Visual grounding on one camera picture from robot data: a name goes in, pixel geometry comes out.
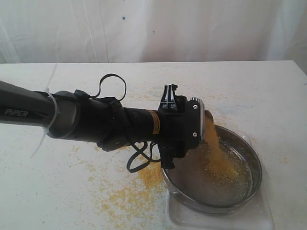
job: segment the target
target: metal bowl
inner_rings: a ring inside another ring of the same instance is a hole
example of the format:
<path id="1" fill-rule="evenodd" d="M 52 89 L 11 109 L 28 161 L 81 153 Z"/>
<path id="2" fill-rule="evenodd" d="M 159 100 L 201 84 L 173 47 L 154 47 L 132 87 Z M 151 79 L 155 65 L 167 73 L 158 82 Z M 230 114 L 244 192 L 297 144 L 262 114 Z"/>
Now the metal bowl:
<path id="1" fill-rule="evenodd" d="M 185 158 L 174 159 L 175 168 L 162 170 L 170 194 L 180 203 L 208 214 L 230 213 L 243 206 L 259 190 L 262 181 L 260 161 L 252 147 L 234 132 L 215 125 L 220 145 L 227 157 L 242 164 L 240 180 L 231 183 L 215 182 L 208 175 L 199 174 L 198 149 L 188 151 Z"/>

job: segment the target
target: white curtain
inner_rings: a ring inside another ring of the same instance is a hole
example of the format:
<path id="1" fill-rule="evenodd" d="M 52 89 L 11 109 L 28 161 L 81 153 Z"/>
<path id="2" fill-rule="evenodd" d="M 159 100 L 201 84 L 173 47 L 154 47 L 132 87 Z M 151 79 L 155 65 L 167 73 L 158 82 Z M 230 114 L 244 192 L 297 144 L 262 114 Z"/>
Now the white curtain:
<path id="1" fill-rule="evenodd" d="M 307 0 L 0 0 L 0 63 L 293 59 Z"/>

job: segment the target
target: orange label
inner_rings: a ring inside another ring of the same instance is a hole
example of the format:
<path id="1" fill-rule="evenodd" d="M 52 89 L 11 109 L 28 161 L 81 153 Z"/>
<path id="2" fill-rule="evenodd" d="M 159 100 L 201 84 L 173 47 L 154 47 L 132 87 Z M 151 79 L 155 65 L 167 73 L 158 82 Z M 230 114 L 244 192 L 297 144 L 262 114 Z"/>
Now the orange label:
<path id="1" fill-rule="evenodd" d="M 154 123 L 154 127 L 153 127 L 153 134 L 158 134 L 160 132 L 160 119 L 158 114 L 153 111 L 153 110 L 148 110 L 148 112 L 152 115 L 153 117 L 153 123 Z"/>

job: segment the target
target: white table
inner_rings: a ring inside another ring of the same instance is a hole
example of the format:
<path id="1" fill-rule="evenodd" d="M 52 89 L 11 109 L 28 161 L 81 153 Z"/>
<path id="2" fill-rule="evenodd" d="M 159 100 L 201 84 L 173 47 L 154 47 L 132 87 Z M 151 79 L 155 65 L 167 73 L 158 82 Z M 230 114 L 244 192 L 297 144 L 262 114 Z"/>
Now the white table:
<path id="1" fill-rule="evenodd" d="M 42 90 L 54 66 L 2 64 L 0 79 Z M 156 109 L 167 83 L 203 99 L 217 124 L 251 138 L 275 229 L 307 229 L 307 77 L 294 62 L 58 64 L 50 91 L 93 95 L 111 72 L 127 82 L 124 106 Z M 106 80 L 103 95 L 119 97 L 122 89 Z M 140 197 L 152 207 L 142 202 L 137 214 L 110 200 L 136 179 L 123 170 L 133 150 L 105 153 L 95 144 L 47 137 L 30 159 L 42 133 L 0 125 L 0 229 L 171 229 L 164 189 Z"/>

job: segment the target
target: white backdrop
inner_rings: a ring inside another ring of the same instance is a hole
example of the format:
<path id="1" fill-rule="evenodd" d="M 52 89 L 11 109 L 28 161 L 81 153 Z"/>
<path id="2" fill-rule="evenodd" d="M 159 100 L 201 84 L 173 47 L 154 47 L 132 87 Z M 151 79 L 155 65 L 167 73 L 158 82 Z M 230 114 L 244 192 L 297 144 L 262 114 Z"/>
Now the white backdrop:
<path id="1" fill-rule="evenodd" d="M 307 0 L 0 0 L 0 63 L 293 59 Z"/>

